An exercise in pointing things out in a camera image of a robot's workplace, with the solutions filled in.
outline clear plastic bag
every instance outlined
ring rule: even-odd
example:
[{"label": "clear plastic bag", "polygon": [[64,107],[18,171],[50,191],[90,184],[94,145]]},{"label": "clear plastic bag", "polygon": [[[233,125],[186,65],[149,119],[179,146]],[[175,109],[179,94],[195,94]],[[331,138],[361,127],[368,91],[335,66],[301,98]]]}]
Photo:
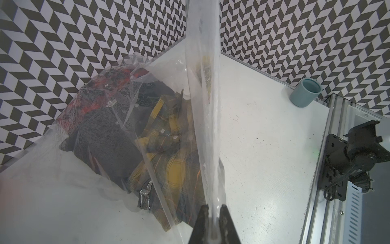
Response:
[{"label": "clear plastic bag", "polygon": [[211,211],[209,241],[218,243],[220,207],[226,203],[220,149],[219,1],[190,1],[186,65],[206,202]]},{"label": "clear plastic bag", "polygon": [[104,70],[1,172],[0,242],[187,243],[205,204],[216,224],[218,2],[202,4],[189,6],[185,56]]}]

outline yellow plaid shirt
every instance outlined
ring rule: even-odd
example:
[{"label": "yellow plaid shirt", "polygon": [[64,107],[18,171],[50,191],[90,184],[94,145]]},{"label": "yellow plaid shirt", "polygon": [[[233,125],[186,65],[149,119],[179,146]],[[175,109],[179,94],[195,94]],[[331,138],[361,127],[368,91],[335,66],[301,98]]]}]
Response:
[{"label": "yellow plaid shirt", "polygon": [[[206,203],[193,128],[191,101],[182,94],[163,95],[150,114],[145,130],[136,140],[154,169],[171,215],[177,223],[194,226]],[[145,162],[132,172],[127,187],[133,192],[150,181]],[[165,231],[170,229],[156,191],[150,193],[150,210]]]}]

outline black and white chevron wallpaper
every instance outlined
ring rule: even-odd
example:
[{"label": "black and white chevron wallpaper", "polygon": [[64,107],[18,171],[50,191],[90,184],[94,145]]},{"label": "black and white chevron wallpaper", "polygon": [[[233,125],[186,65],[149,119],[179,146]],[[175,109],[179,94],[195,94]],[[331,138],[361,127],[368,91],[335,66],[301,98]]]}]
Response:
[{"label": "black and white chevron wallpaper", "polygon": [[183,0],[3,0],[0,163],[48,129],[78,89],[124,56],[185,33]]},{"label": "black and white chevron wallpaper", "polygon": [[[0,163],[122,57],[185,35],[184,0],[0,0]],[[390,115],[390,0],[221,0],[222,51]]]},{"label": "black and white chevron wallpaper", "polygon": [[390,116],[389,0],[222,0],[222,51]]}]

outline ceramic cup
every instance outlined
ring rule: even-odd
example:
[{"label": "ceramic cup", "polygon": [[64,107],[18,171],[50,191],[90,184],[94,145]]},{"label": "ceramic cup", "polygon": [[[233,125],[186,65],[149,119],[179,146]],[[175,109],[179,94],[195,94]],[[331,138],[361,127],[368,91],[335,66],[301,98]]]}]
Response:
[{"label": "ceramic cup", "polygon": [[297,107],[309,105],[322,91],[321,84],[312,78],[303,78],[290,95],[290,101]]}]

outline white tabletop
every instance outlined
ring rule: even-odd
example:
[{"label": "white tabletop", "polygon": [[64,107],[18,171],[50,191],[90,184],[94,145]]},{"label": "white tabletop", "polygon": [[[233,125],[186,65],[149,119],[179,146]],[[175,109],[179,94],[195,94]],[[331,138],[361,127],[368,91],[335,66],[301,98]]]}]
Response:
[{"label": "white tabletop", "polygon": [[[182,41],[158,60],[184,58],[183,48]],[[169,68],[161,70],[157,78],[172,83]],[[181,70],[176,78],[183,77]],[[243,244],[298,243],[328,108],[317,102],[297,108],[288,100],[290,88],[224,55],[220,78],[220,156],[238,235]],[[71,152],[61,153],[63,166],[99,177]],[[23,163],[30,162],[24,157],[0,174],[0,243],[173,243],[174,233],[165,233],[152,214],[131,212],[96,190],[10,181]],[[178,229],[186,243],[191,228]]]},{"label": "white tabletop", "polygon": [[221,160],[242,243],[299,243],[329,108],[221,56]]}]

